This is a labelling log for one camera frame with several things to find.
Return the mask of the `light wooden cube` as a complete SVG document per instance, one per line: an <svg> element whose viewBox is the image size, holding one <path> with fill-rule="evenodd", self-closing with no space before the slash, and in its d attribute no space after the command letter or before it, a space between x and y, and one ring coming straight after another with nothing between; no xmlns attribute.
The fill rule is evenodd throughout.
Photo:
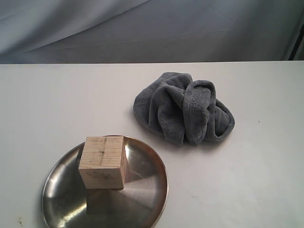
<svg viewBox="0 0 304 228"><path fill-rule="evenodd" d="M78 171L88 190L123 189L127 168L123 136L86 138Z"/></svg>

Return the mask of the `black metal stand pole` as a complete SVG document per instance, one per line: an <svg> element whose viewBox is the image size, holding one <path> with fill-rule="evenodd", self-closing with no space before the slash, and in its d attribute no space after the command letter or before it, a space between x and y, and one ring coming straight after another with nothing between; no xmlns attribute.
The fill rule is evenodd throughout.
<svg viewBox="0 0 304 228"><path fill-rule="evenodd" d="M289 61L304 59L304 9L301 10L300 19L294 31L292 47L289 54Z"/></svg>

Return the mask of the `round stainless steel plate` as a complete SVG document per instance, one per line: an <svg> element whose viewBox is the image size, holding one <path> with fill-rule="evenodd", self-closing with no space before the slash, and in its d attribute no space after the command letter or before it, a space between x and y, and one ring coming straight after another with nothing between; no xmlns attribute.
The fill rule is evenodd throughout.
<svg viewBox="0 0 304 228"><path fill-rule="evenodd" d="M168 197L168 175L149 145L125 137L128 170L121 190L88 190L78 171L84 145L67 152L49 173L41 193L48 228L152 228Z"/></svg>

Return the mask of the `grey backdrop cloth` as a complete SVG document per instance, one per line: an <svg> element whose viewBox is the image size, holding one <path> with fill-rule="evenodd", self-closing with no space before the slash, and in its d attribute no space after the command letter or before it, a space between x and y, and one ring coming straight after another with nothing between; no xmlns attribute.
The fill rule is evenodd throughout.
<svg viewBox="0 0 304 228"><path fill-rule="evenodd" d="M301 0L3 0L3 64L286 60Z"/></svg>

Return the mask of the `grey fleece cloth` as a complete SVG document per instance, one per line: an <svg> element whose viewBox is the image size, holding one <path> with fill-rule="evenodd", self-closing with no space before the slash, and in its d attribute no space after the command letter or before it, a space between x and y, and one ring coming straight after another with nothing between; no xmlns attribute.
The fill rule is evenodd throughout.
<svg viewBox="0 0 304 228"><path fill-rule="evenodd" d="M216 98L211 81L166 72L135 98L133 113L148 130L182 146L184 142L221 142L235 126L229 109Z"/></svg>

